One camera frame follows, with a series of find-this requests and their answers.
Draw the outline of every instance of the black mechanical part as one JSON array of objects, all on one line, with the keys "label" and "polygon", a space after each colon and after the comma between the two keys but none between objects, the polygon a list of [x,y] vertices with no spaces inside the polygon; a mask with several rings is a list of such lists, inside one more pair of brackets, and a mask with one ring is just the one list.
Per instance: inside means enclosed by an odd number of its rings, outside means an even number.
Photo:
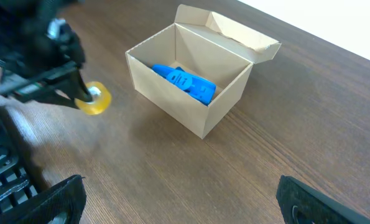
[{"label": "black mechanical part", "polygon": [[65,223],[80,222],[86,194],[82,177],[73,175],[52,188],[0,216],[0,223]]},{"label": "black mechanical part", "polygon": [[58,10],[73,0],[0,0],[0,95],[77,108],[90,102],[80,39]]},{"label": "black mechanical part", "polygon": [[280,178],[276,199],[287,224],[370,224],[370,219],[293,177]]},{"label": "black mechanical part", "polygon": [[0,122],[0,216],[36,196],[38,189]]}]

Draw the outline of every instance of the cardboard box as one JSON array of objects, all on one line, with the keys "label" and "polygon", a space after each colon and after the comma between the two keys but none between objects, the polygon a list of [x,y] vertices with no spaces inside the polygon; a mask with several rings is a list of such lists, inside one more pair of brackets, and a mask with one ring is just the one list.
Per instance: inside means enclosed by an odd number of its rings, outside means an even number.
[{"label": "cardboard box", "polygon": [[[271,60],[281,43],[218,13],[180,5],[175,22],[126,52],[134,88],[200,138],[240,99],[255,63]],[[217,85],[205,106],[156,74],[155,64]]]}]

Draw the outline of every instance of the yellow tape roll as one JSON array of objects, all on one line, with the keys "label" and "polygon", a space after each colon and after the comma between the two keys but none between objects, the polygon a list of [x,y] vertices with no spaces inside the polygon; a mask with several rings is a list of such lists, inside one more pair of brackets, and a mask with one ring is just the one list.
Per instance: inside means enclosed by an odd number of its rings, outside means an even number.
[{"label": "yellow tape roll", "polygon": [[89,82],[85,85],[92,94],[94,101],[87,103],[74,99],[74,103],[80,110],[88,115],[97,115],[104,112],[111,102],[111,94],[108,89],[100,82]]}]

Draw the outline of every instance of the box flap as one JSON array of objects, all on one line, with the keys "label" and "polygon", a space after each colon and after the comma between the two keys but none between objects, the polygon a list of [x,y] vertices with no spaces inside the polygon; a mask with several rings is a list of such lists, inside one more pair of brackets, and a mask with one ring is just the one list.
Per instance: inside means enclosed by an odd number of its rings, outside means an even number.
[{"label": "box flap", "polygon": [[279,41],[221,14],[191,6],[178,7],[175,23],[253,63],[273,59],[281,46]]}]

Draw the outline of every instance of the robotic arm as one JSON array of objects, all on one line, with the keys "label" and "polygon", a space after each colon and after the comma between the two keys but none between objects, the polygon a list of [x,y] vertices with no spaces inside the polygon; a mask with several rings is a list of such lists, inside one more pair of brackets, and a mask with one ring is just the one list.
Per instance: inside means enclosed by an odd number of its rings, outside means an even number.
[{"label": "robotic arm", "polygon": [[81,78],[85,55],[80,39],[63,19],[55,18],[61,7],[73,2],[0,0],[0,95],[87,114],[108,107],[107,89],[96,82],[85,85]]}]

